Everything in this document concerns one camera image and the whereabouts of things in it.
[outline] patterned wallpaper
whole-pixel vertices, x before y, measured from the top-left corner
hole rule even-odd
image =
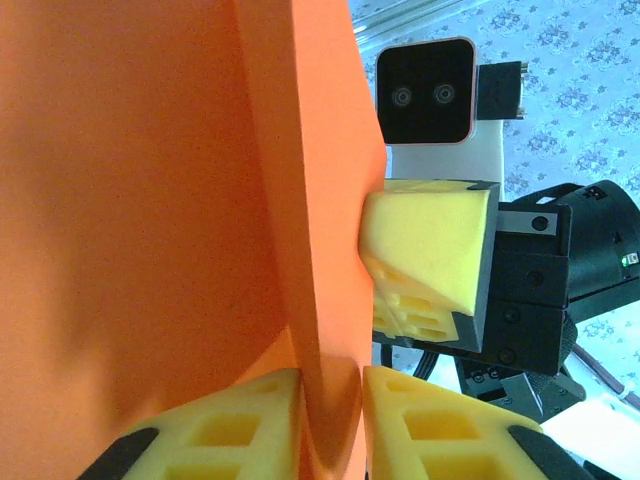
[[[390,3],[353,0],[352,14]],[[508,200],[610,179],[640,205],[640,0],[491,0],[389,45],[459,35],[475,42],[479,63],[529,61],[527,118],[505,123]],[[377,53],[362,59],[372,91]],[[640,385],[639,304],[578,328],[580,344],[622,382]],[[414,357],[397,361],[410,369]]]

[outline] orange foam board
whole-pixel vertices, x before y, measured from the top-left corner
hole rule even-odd
[[[271,5],[290,19],[285,55],[263,49],[271,85],[283,62],[298,89],[287,141],[266,134],[268,118],[283,131],[277,92],[258,91],[247,40],[273,24],[243,23],[239,2],[3,2],[3,478],[73,478],[141,418],[298,364],[304,471],[359,478],[356,235],[384,149],[346,2]],[[323,101],[325,37],[344,84]],[[348,421],[324,430],[324,414]]]
[[[383,187],[386,153],[348,5],[236,0],[236,8],[313,471],[360,480],[372,286],[357,237],[366,194]]]

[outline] screw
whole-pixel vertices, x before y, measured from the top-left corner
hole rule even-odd
[[[544,232],[549,226],[549,220],[547,217],[536,217],[531,222],[531,226],[538,232]]]
[[[518,323],[520,321],[520,312],[516,308],[507,308],[502,314],[502,319],[507,323]]]
[[[503,349],[498,355],[500,361],[505,365],[513,365],[516,363],[516,352],[511,350],[510,348]]]

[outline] black rubber tip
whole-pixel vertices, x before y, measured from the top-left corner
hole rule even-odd
[[[78,480],[122,480],[160,433],[143,428],[113,442]]]

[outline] yellow foam block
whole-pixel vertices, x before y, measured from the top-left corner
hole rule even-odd
[[[371,480],[544,480],[511,438],[532,420],[385,367],[365,367]]]
[[[373,329],[389,338],[408,336],[429,342],[459,338],[451,312],[435,310],[423,298],[376,289],[373,310]]]
[[[403,334],[382,292],[377,288],[373,292],[373,329],[384,333],[389,338]]]
[[[298,478],[301,375],[284,369],[136,425],[160,430],[125,480]]]
[[[390,180],[367,197],[359,248],[377,288],[474,314],[490,192],[472,185]]]

